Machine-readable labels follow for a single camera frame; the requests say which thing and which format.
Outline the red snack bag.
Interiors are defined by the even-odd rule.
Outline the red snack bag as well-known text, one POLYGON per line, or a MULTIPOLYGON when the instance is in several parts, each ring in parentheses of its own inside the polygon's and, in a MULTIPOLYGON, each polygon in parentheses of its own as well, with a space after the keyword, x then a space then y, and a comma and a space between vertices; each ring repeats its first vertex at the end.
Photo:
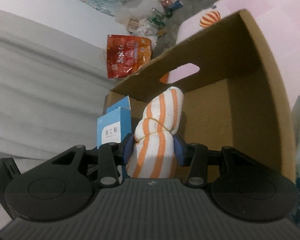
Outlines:
POLYGON ((128 35, 108 35, 108 78, 121 79, 133 74, 150 62, 151 55, 152 42, 149 38, 128 35))

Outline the blue white bandage box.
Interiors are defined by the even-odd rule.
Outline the blue white bandage box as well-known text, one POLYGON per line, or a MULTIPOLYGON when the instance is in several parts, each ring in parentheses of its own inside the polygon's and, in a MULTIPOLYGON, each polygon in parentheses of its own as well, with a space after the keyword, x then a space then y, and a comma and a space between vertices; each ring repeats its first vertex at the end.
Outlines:
POLYGON ((116 142, 120 143, 132 132, 131 105, 129 96, 106 109, 106 113, 97 119, 97 147, 116 142))

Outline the brown cardboard box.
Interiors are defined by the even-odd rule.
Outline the brown cardboard box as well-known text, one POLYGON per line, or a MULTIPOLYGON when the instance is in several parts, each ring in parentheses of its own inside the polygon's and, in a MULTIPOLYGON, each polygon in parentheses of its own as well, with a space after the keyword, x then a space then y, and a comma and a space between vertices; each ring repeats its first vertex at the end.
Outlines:
POLYGON ((106 107, 130 97, 140 119, 168 88, 161 78, 185 64, 199 68, 174 83, 184 94, 179 134, 212 150, 231 146, 280 172, 295 174, 295 140, 285 86, 262 31, 248 10, 235 12, 166 50, 125 78, 106 107))

